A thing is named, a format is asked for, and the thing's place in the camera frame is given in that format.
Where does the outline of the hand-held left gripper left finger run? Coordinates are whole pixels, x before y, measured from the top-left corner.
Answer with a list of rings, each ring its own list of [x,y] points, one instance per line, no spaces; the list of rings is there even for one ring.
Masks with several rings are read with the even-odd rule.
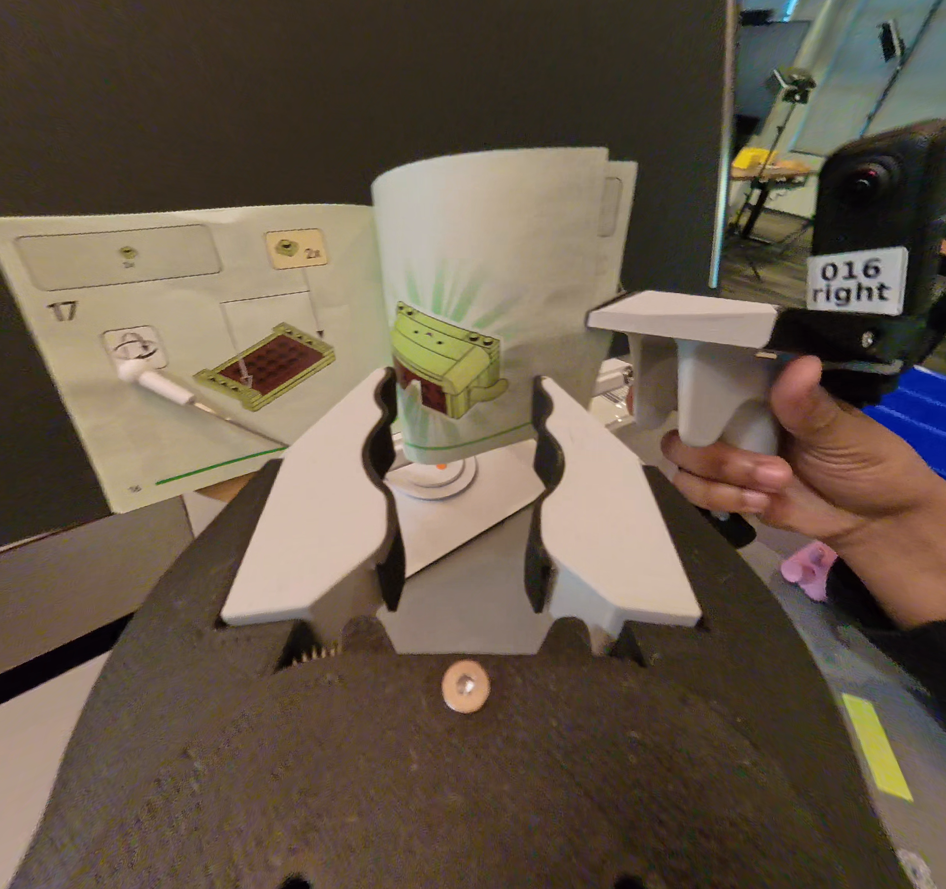
[[[406,551],[385,484],[396,403],[394,370],[378,368],[289,447],[220,611],[225,624],[344,627],[397,610]]]

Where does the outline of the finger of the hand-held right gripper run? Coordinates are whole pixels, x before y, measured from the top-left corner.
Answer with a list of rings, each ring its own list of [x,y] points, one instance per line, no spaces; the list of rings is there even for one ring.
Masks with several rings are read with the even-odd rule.
[[[761,350],[782,309],[774,304],[675,292],[637,292],[591,310],[588,328]]]

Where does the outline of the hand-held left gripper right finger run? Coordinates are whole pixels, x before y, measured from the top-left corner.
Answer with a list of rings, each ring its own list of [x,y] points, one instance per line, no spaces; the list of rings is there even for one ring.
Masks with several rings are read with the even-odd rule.
[[[534,382],[541,482],[525,553],[536,613],[591,631],[695,627],[698,600],[644,465],[549,376]]]

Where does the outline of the white book stand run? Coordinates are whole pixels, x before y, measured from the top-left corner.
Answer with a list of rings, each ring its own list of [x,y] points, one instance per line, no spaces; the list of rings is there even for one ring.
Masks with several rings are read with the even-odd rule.
[[[140,360],[118,364],[120,379],[138,385],[172,403],[203,410],[234,426],[203,402],[195,391],[184,389]],[[630,380],[630,365],[607,359],[601,366],[593,398],[604,396],[623,405]],[[527,440],[436,465],[409,462],[400,434],[393,433],[396,461],[385,481],[393,492],[406,551],[406,575],[425,567],[493,528],[532,504],[541,492],[534,471],[536,442]]]

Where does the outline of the building instruction booklet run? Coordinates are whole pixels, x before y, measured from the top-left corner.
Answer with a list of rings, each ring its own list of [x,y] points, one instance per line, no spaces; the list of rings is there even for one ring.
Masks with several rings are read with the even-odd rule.
[[[536,375],[586,405],[637,166],[603,148],[402,165],[369,205],[2,220],[2,270],[109,507],[263,467],[377,368],[409,460],[529,438]],[[147,362],[197,401],[117,374]]]

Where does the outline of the person's right forearm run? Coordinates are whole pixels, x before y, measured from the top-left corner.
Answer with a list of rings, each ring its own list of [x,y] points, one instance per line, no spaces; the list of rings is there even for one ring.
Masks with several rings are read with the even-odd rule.
[[[827,598],[873,647],[923,689],[940,726],[945,723],[945,622],[901,628],[843,561],[827,579]]]

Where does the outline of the person's right hand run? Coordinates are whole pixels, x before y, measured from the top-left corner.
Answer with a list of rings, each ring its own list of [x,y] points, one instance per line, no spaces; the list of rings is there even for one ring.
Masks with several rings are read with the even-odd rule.
[[[897,626],[942,622],[945,482],[902,439],[830,396],[821,375],[820,361],[803,357],[773,385],[778,456],[666,434],[674,484],[698,508],[821,541]]]

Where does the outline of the blue storage box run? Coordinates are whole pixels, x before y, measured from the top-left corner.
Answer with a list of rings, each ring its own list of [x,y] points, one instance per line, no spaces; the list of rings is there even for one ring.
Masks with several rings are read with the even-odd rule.
[[[903,375],[894,391],[865,412],[901,437],[945,478],[945,375],[917,366]]]

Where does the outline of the background wooden table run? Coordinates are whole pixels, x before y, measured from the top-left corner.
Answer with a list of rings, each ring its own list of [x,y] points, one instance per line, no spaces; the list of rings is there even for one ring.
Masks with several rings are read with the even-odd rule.
[[[730,181],[748,184],[748,189],[727,233],[741,240],[762,242],[754,236],[754,230],[772,195],[778,190],[805,186],[815,174],[813,167],[796,161],[745,168],[734,166],[729,173]]]

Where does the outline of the pink brick planter figure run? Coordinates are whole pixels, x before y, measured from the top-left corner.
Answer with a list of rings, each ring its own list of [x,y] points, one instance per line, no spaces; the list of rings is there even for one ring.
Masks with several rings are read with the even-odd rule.
[[[798,587],[810,600],[827,601],[827,584],[838,555],[821,541],[811,541],[784,559],[779,572],[784,580]]]

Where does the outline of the long lime flat tile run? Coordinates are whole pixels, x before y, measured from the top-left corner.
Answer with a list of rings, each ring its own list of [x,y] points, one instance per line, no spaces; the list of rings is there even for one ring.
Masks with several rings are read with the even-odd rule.
[[[874,704],[846,692],[841,694],[841,702],[875,788],[913,803],[913,793]]]

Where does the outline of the black backdrop board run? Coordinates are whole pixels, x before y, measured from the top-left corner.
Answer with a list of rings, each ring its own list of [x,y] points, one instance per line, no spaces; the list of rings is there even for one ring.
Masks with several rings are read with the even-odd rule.
[[[735,0],[2,0],[2,220],[369,205],[402,165],[637,166],[619,290],[711,294]],[[115,513],[2,270],[2,546]]]

